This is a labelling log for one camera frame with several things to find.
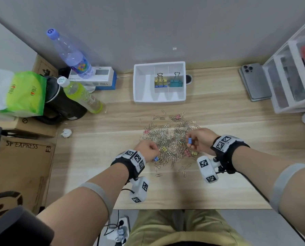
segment wooden table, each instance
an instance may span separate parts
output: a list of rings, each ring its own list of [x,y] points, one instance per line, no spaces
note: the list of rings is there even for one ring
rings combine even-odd
[[[141,106],[133,102],[133,76],[120,75],[115,91],[94,95],[108,106],[107,114],[90,114],[68,121],[62,128],[73,134],[58,136],[47,203],[51,204],[109,167],[114,157],[134,148],[151,115],[179,114],[218,134],[232,134],[257,150],[305,163],[305,124],[301,114],[278,115],[270,100],[251,102],[241,83],[238,67],[188,70],[193,76],[182,105]],[[150,180],[145,202],[134,204],[122,191],[115,209],[269,209],[270,206],[240,174],[220,174],[216,183],[204,182],[197,164],[178,172],[187,161],[161,167],[155,177],[153,163],[142,175]]]

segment hand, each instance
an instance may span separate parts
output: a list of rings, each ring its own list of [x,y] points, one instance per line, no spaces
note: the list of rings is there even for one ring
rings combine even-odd
[[[150,140],[142,140],[134,148],[135,151],[140,151],[146,162],[152,161],[156,156],[159,156],[159,149],[157,145]]]
[[[188,143],[189,137],[192,138],[192,144]],[[215,152],[211,149],[211,146],[217,137],[219,137],[219,135],[208,128],[193,129],[186,134],[187,147],[198,152],[205,152],[215,156]]]

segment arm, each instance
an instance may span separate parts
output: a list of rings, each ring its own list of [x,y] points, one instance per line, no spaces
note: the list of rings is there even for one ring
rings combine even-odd
[[[187,138],[192,138],[192,144],[188,144],[188,147],[215,155],[210,147],[218,136],[207,128],[194,129],[187,135]],[[270,199],[278,176],[286,167],[296,162],[240,146],[232,155],[232,163],[238,172],[246,175],[261,193]],[[305,169],[298,171],[289,180],[281,198],[279,211],[305,236]]]
[[[152,141],[141,141],[135,148],[146,162],[159,156]],[[116,163],[89,179],[105,190],[114,205],[129,176],[127,167]],[[52,245],[93,245],[106,221],[107,208],[99,195],[85,187],[78,187],[61,197],[37,217],[55,232]]]

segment wall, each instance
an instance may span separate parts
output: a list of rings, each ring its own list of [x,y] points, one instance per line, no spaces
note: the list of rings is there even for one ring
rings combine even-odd
[[[93,65],[127,71],[271,55],[305,23],[305,0],[0,0],[0,22],[57,67],[50,27]]]

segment pile of paper clips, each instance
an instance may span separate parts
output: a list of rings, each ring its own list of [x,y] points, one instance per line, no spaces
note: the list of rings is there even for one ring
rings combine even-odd
[[[186,133],[194,128],[200,128],[196,125],[196,121],[188,121],[183,118],[184,112],[178,115],[167,116],[155,116],[152,115],[150,123],[144,128],[143,135],[140,136],[141,140],[152,140],[159,148],[160,157],[155,165],[155,172],[161,168],[161,165],[165,166],[168,162],[171,162],[171,168],[174,167],[175,163],[183,157],[191,157],[194,160],[198,158],[198,152],[192,151],[187,147],[186,144]],[[156,119],[168,120],[168,123],[162,126],[154,124]],[[186,166],[182,166],[179,172],[183,170],[183,177],[186,177],[186,169],[191,166],[189,163]],[[156,177],[160,177],[163,174],[156,174]]]

